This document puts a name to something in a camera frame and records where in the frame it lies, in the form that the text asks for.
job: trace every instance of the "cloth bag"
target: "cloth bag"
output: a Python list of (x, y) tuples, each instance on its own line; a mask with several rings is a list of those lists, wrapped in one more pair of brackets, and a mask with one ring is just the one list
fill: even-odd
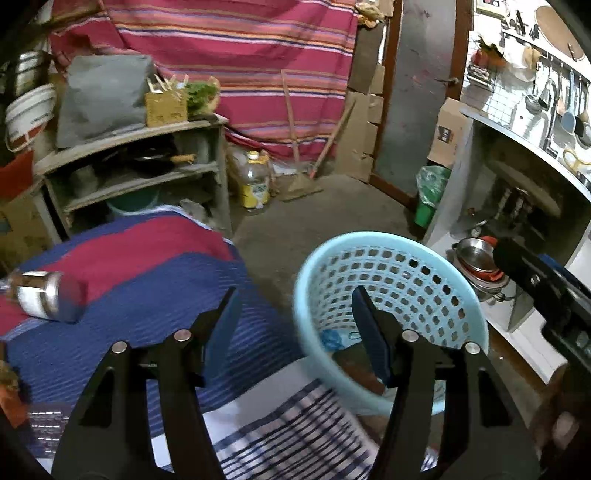
[(145, 126), (148, 55), (78, 56), (68, 68), (56, 146), (69, 148)]

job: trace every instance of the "stainless steel bowl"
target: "stainless steel bowl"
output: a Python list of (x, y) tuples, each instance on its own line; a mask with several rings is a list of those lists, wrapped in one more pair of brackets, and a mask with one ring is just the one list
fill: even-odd
[(8, 64), (5, 96), (12, 102), (49, 81), (51, 56), (42, 50), (26, 51)]
[(492, 255), (493, 246), (480, 238), (460, 240), (455, 250), (457, 257), (477, 272), (493, 273), (499, 270)]

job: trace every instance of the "orange object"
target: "orange object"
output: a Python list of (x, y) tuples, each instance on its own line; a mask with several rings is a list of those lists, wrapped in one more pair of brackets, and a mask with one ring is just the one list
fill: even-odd
[(4, 385), (0, 385), (0, 408), (3, 409), (6, 418), (14, 428), (23, 424), (27, 418), (27, 408), (21, 402), (18, 391), (9, 390)]
[(33, 151), (19, 153), (0, 168), (0, 197), (12, 200), (33, 184)]

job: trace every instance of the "white bucket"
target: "white bucket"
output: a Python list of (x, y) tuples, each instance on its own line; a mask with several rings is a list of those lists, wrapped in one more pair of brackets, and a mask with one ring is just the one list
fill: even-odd
[[(6, 109), (7, 147), (12, 152), (20, 152), (28, 147), (35, 136), (42, 133), (53, 119), (56, 104), (56, 88), (48, 83), (27, 92), (13, 101)], [(53, 147), (43, 143), (43, 152), (48, 154)]]

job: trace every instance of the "broom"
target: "broom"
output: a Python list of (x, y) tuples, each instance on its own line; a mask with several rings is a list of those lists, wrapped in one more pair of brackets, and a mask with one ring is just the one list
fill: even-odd
[(287, 86), (285, 79), (285, 70), (281, 71), (281, 81), (283, 82), (283, 94), (285, 96), (285, 106), (287, 107), (287, 118), (290, 123), (290, 137), (291, 137), (291, 149), (294, 153), (295, 160), (295, 180), (291, 183), (287, 192), (281, 195), (283, 202), (289, 202), (312, 193), (318, 193), (322, 191), (322, 188), (315, 184), (314, 181), (310, 180), (304, 173), (304, 166), (300, 162), (300, 149), (297, 143), (296, 126), (294, 123), (294, 112), (291, 109), (290, 90)]

